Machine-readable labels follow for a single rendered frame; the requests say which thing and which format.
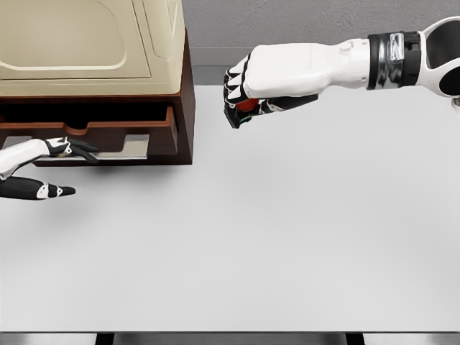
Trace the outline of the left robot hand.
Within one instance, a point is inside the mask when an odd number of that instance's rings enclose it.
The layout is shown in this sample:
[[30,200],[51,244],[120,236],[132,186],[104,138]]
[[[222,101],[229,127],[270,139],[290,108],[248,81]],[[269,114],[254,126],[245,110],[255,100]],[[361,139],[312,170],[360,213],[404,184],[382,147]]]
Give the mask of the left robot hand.
[[98,148],[70,137],[30,139],[0,150],[0,198],[44,200],[75,194],[75,188],[58,186],[31,178],[14,177],[21,167],[42,157],[82,157],[97,163]]

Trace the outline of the brown wooden cabinet cream top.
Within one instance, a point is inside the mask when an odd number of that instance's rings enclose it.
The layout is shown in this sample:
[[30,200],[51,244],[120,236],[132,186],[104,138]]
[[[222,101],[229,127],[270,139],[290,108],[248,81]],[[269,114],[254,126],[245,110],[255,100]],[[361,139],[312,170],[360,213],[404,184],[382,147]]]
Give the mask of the brown wooden cabinet cream top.
[[193,160],[181,0],[0,0],[0,105],[172,103]]

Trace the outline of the brown wooden drawer metal handle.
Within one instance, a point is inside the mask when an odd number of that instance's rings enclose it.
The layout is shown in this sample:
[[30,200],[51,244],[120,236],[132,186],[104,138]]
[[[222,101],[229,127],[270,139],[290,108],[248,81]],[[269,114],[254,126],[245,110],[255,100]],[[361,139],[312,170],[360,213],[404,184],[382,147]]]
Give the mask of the brown wooden drawer metal handle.
[[0,149],[30,138],[69,137],[98,147],[100,166],[185,163],[172,103],[0,105]]

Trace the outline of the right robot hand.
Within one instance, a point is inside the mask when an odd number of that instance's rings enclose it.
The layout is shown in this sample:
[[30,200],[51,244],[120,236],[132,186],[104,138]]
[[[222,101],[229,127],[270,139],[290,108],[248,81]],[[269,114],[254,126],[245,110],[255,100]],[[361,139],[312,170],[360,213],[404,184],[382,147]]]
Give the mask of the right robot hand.
[[226,72],[224,102],[259,101],[252,116],[284,111],[315,101],[329,82],[332,53],[328,45],[259,45]]

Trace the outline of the black switch red button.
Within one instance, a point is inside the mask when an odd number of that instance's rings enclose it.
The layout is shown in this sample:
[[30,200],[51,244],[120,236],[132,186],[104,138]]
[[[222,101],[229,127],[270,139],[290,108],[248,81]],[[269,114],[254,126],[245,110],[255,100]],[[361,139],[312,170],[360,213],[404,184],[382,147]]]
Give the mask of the black switch red button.
[[243,123],[250,121],[252,119],[250,111],[256,108],[258,104],[259,101],[253,98],[242,101],[236,105],[225,103],[224,114],[231,127],[238,129]]

